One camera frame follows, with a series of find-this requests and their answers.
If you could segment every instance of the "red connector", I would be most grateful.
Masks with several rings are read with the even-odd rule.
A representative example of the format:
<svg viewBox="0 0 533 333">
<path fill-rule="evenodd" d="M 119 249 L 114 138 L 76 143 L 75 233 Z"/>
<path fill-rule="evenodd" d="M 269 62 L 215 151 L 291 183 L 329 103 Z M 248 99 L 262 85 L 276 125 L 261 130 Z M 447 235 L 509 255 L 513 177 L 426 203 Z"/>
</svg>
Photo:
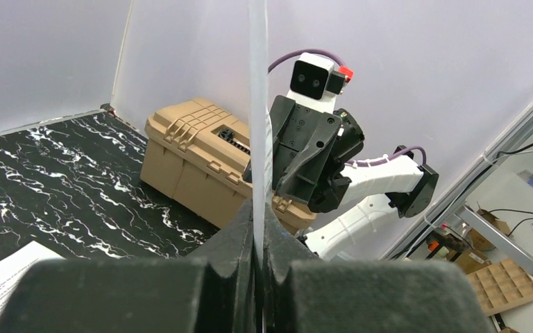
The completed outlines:
<svg viewBox="0 0 533 333">
<path fill-rule="evenodd" d="M 348 68 L 346 66 L 340 66 L 340 68 L 338 69 L 338 72 L 346 75 L 346 82 L 347 83 L 349 83 L 350 80 L 353 79 L 354 72 L 351 71 L 350 68 Z"/>
</svg>

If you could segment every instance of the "white vein pattern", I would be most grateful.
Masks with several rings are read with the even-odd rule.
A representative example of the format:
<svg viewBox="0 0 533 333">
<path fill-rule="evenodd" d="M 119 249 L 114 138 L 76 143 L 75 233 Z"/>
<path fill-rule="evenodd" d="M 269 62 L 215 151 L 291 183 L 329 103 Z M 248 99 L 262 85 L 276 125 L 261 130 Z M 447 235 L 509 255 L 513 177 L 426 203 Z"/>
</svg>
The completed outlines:
<svg viewBox="0 0 533 333">
<path fill-rule="evenodd" d="M 217 230 L 139 180 L 146 140 L 107 113 L 0 136 L 0 259 L 184 255 Z"/>
</svg>

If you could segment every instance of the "white camera housing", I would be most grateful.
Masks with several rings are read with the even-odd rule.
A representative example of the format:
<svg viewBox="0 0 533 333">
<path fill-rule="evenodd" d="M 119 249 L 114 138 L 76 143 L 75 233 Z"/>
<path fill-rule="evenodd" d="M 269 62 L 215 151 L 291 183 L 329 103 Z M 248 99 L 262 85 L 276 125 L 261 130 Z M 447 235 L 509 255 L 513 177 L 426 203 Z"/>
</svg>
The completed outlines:
<svg viewBox="0 0 533 333">
<path fill-rule="evenodd" d="M 326 90 L 334 62 L 312 53 L 302 53 L 295 61 L 287 98 L 319 112 L 334 112 L 336 94 Z"/>
</svg>

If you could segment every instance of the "orange object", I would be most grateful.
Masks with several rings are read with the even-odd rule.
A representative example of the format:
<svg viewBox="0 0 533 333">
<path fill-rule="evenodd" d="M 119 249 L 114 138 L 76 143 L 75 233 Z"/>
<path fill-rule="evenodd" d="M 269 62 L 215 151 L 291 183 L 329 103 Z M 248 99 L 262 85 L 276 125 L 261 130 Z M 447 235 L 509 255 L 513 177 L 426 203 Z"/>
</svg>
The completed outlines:
<svg viewBox="0 0 533 333">
<path fill-rule="evenodd" d="M 338 69 L 338 72 L 346 75 L 346 82 L 347 83 L 350 82 L 350 80 L 353 79 L 353 75 L 355 74 L 355 72 L 351 71 L 346 66 L 340 66 L 340 68 Z"/>
<path fill-rule="evenodd" d="M 430 244 L 428 245 L 428 250 L 430 250 L 430 252 L 436 250 L 436 248 L 438 247 L 438 242 L 437 241 L 431 241 Z"/>
</svg>

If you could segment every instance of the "cardboard box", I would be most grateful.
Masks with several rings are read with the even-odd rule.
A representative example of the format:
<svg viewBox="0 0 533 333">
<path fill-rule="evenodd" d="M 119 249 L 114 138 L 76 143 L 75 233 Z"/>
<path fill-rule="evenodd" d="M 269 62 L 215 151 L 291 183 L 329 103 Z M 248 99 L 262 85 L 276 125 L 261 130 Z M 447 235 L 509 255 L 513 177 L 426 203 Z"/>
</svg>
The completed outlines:
<svg viewBox="0 0 533 333">
<path fill-rule="evenodd" d="M 533 279 L 512 259 L 468 274 L 467 280 L 486 316 L 533 302 Z"/>
<path fill-rule="evenodd" d="M 451 250 L 446 259 L 451 260 L 457 252 Z M 491 262 L 487 259 L 487 256 L 477 250 L 467 250 L 463 252 L 454 263 L 465 272 L 465 274 L 474 273 L 481 268 L 491 265 Z"/>
<path fill-rule="evenodd" d="M 478 210 L 477 214 L 481 215 L 483 219 L 491 223 L 499 231 L 503 232 L 504 234 L 509 234 L 510 229 L 507 226 L 507 223 L 498 219 L 497 216 L 493 215 L 492 213 L 487 212 L 486 210 Z M 493 250 L 493 244 L 487 239 L 485 239 L 485 237 L 483 237 L 479 232 L 477 232 L 477 230 L 472 229 L 471 231 L 469 231 L 469 236 L 471 237 L 471 240 L 473 241 L 473 247 L 475 249 L 479 251 Z"/>
</svg>

